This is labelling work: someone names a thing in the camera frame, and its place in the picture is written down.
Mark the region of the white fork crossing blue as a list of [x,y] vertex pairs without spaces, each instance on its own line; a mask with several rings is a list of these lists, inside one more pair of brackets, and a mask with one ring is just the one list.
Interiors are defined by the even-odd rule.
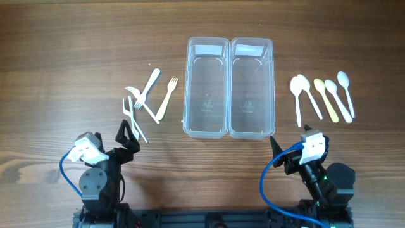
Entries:
[[140,103],[148,112],[148,114],[150,114],[150,116],[153,118],[153,120],[159,124],[159,120],[156,118],[155,114],[149,109],[149,107],[145,104],[146,101],[146,97],[143,96],[140,91],[134,87],[126,87],[126,90],[130,91],[134,97],[137,99],[137,102]]

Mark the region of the yellow plastic spoon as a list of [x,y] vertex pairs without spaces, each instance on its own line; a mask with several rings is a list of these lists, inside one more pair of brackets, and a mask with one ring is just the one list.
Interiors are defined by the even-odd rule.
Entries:
[[321,94],[321,96],[323,98],[323,101],[327,108],[330,119],[332,120],[332,122],[337,123],[339,121],[339,118],[338,118],[333,106],[331,105],[330,101],[327,98],[327,95],[325,93],[326,87],[325,87],[324,81],[322,81],[321,79],[314,79],[313,83],[314,83],[315,89]]

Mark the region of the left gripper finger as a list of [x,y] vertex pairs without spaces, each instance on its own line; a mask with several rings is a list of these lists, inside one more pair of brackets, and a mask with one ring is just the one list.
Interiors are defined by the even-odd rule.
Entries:
[[126,130],[128,133],[128,139],[127,139],[127,149],[139,149],[140,145],[136,137],[134,136],[132,129],[129,126],[129,123],[126,123]]
[[118,143],[126,143],[130,136],[130,126],[127,120],[122,120],[121,125],[115,137],[115,141]]

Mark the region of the light blue plastic fork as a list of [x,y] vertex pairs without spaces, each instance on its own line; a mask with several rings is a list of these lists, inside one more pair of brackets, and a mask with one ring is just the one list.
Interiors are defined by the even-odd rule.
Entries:
[[134,104],[134,107],[137,109],[140,109],[142,107],[141,101],[143,103],[146,102],[146,98],[147,98],[147,94],[150,90],[150,88],[153,86],[153,84],[155,83],[156,79],[159,77],[161,73],[161,70],[159,68],[155,68],[149,78],[149,80],[147,81],[147,84],[143,90],[143,92],[140,94],[140,98],[137,98],[136,103]]

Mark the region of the white spoon thick handle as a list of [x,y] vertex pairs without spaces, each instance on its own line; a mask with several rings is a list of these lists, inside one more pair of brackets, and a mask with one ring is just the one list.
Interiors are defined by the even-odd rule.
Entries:
[[325,81],[325,87],[326,87],[327,91],[329,93],[331,93],[332,96],[334,97],[334,99],[335,99],[335,101],[337,103],[337,106],[339,107],[339,110],[340,110],[342,116],[344,117],[344,120],[347,123],[351,123],[352,122],[352,117],[349,114],[348,110],[343,105],[342,101],[340,100],[340,98],[339,98],[339,96],[337,94],[337,86],[336,86],[336,84],[331,80],[326,80]]

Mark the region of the white fork thin straight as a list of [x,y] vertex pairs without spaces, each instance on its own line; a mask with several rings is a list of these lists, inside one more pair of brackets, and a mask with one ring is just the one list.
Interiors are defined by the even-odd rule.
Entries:
[[128,97],[128,103],[129,103],[129,107],[130,107],[130,113],[131,113],[131,116],[132,116],[131,118],[133,120],[135,128],[137,129],[139,134],[142,136],[142,138],[145,140],[145,142],[148,143],[148,140],[147,140],[146,136],[144,135],[142,129],[140,128],[139,124],[135,120],[135,112],[134,112],[134,107],[133,107],[131,96]]

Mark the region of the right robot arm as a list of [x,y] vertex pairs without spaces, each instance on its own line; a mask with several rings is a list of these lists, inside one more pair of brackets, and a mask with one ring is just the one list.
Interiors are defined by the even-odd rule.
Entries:
[[[301,140],[283,150],[270,137],[273,159],[263,170],[259,191],[270,206],[272,227],[354,227],[349,201],[354,196],[355,171],[343,163],[324,168],[330,139],[321,131],[304,126]],[[286,175],[298,173],[311,199],[300,199],[297,206],[283,209],[274,205],[264,192],[264,179],[270,167],[284,166]]]

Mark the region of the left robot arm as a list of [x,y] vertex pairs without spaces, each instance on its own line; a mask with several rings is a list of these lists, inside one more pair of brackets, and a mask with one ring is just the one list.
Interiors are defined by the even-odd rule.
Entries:
[[134,159],[140,151],[139,142],[129,123],[123,120],[115,141],[119,148],[105,151],[100,133],[86,132],[75,141],[68,154],[73,161],[84,162],[89,167],[80,177],[82,209],[73,217],[73,227],[135,227],[142,226],[140,219],[124,203],[125,180],[121,166]]

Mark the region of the yellow plastic fork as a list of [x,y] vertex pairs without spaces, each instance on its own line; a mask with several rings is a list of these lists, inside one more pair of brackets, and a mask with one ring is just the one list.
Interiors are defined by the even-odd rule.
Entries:
[[176,77],[172,77],[171,80],[169,81],[168,86],[167,86],[166,96],[165,96],[165,98],[164,98],[164,100],[163,100],[163,102],[162,102],[161,106],[159,107],[159,110],[158,110],[158,112],[156,114],[156,118],[158,120],[163,119],[163,117],[165,115],[165,111],[166,111],[167,106],[168,106],[168,102],[170,100],[170,96],[171,96],[172,92],[175,90],[175,88],[177,86],[177,82],[178,82],[178,79]]

